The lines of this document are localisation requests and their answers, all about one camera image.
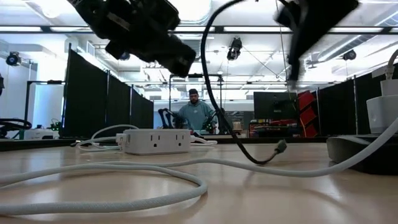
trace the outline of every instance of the beanie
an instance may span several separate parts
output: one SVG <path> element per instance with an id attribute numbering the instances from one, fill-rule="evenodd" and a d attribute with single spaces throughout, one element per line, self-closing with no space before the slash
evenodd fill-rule
<path id="1" fill-rule="evenodd" d="M 197 95 L 199 95 L 199 94 L 198 94 L 198 90 L 196 90 L 196 89 L 190 89 L 190 90 L 189 90 L 189 95 L 192 95 L 192 94 L 197 94 Z"/>

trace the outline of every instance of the table surface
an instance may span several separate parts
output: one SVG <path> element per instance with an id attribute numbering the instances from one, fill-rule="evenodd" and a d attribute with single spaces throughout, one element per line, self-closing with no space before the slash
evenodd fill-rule
<path id="1" fill-rule="evenodd" d="M 247 145 L 258 159 L 270 144 Z M 120 152 L 81 153 L 60 147 L 2 152 L 0 174 L 18 174 L 99 161 L 176 162 L 220 158 L 250 164 L 235 145 L 196 147 L 189 154 L 132 156 Z M 311 170 L 332 165 L 325 144 L 289 144 L 268 167 Z M 46 214 L 0 217 L 0 223 L 397 223 L 398 177 L 346 170 L 310 179 L 259 174 L 216 164 L 177 170 L 209 185 L 200 198 L 175 205 L 127 213 Z M 147 172 L 81 171 L 29 180 L 0 189 L 0 202 L 127 202 L 194 188 L 187 181 Z"/>

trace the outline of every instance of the teal hoodie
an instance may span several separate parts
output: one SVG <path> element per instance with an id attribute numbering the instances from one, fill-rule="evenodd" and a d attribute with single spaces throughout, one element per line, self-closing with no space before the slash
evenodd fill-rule
<path id="1" fill-rule="evenodd" d="M 203 123 L 206 122 L 207 118 L 211 117 L 214 113 L 209 105 L 202 101 L 198 101 L 195 105 L 189 102 L 183 106 L 178 115 L 188 121 L 188 126 L 192 130 L 201 130 Z M 217 116 L 213 118 L 213 121 L 217 123 Z"/>

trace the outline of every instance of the ceiling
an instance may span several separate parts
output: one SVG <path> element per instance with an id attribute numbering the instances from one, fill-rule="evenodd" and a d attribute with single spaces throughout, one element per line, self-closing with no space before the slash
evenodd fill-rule
<path id="1" fill-rule="evenodd" d="M 211 12 L 227 0 L 170 0 L 180 11 L 184 24 L 205 24 Z M 338 26 L 396 26 L 398 25 L 398 0 L 361 1 L 359 9 L 345 18 Z M 0 0 L 0 25 L 20 26 L 82 26 L 86 25 L 66 0 Z M 227 9 L 216 19 L 215 26 L 277 26 L 273 20 L 281 5 L 274 0 L 246 1 Z M 244 49 L 236 61 L 228 61 L 226 54 L 233 37 L 239 36 Z M 0 34 L 0 39 L 11 44 L 40 44 L 56 54 L 64 54 L 65 40 L 76 37 L 81 42 L 90 41 L 97 49 L 99 60 L 111 67 L 127 81 L 168 80 L 170 73 L 161 68 L 146 68 L 146 63 L 132 56 L 128 61 L 117 61 L 108 55 L 101 40 L 94 34 Z M 183 35 L 182 39 L 200 36 Z M 210 73 L 222 73 L 226 82 L 284 81 L 285 59 L 289 54 L 290 35 L 279 34 L 211 34 L 206 45 L 206 60 Z M 306 65 L 303 81 L 342 82 L 353 75 L 362 75 L 383 65 L 398 43 L 394 35 L 326 35 L 304 59 L 314 62 Z M 344 61 L 341 54 L 353 49 L 355 60 Z M 190 73 L 201 73 L 201 65 L 194 63 Z M 263 89 L 267 85 L 225 85 L 234 90 Z M 148 91 L 161 91 L 150 88 Z"/>

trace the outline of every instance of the electrical outlet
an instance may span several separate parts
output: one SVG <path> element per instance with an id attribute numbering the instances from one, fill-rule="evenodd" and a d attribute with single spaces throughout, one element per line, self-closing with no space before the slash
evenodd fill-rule
<path id="1" fill-rule="evenodd" d="M 190 150 L 191 135 L 186 129 L 129 129 L 122 150 L 128 154 L 183 153 Z"/>

